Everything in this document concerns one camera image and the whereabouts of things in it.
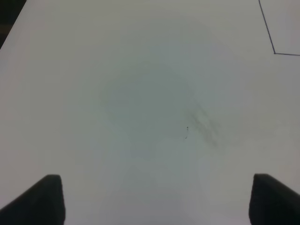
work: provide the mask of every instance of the white surface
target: white surface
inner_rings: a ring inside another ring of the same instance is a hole
[[[300,54],[300,2],[261,0],[277,53]]]
[[[0,50],[1,206],[58,173],[67,225],[248,225],[254,173],[300,192],[299,61],[257,1],[28,0]]]

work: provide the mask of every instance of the drawn line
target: drawn line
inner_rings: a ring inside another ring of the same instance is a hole
[[[271,34],[270,34],[270,31],[269,31],[269,28],[268,28],[268,25],[267,25],[266,17],[264,16],[264,13],[263,13],[263,8],[262,8],[262,5],[261,5],[261,0],[258,0],[258,2],[259,2],[259,6],[261,7],[263,20],[264,20],[264,23],[266,24],[266,28],[267,28],[267,31],[268,31],[268,34],[269,34],[269,38],[270,38],[270,42],[271,42],[271,44],[272,44],[272,48],[273,48],[274,54],[275,54],[275,55],[293,55],[293,56],[300,56],[300,54],[277,53],[277,52],[275,51],[275,48],[274,48],[274,45],[273,45],[273,41],[272,41],[272,38],[271,38]]]

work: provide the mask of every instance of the black line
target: black line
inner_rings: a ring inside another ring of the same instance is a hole
[[[294,56],[300,56],[300,55],[297,55],[297,54],[285,54],[285,53],[275,53],[276,55],[294,55]]]
[[[261,7],[263,20],[264,20],[264,23],[266,24],[266,28],[267,28],[267,31],[268,31],[268,34],[269,34],[269,38],[270,38],[270,41],[271,41],[271,44],[272,44],[273,52],[274,52],[274,54],[277,54],[275,52],[275,48],[274,48],[274,45],[273,45],[273,42],[272,42],[272,38],[271,38],[271,34],[270,34],[270,31],[269,31],[269,28],[268,28],[268,25],[267,25],[266,18],[264,17],[263,8],[262,8],[262,5],[261,5],[261,0],[258,0],[258,2],[259,2],[259,6]]]

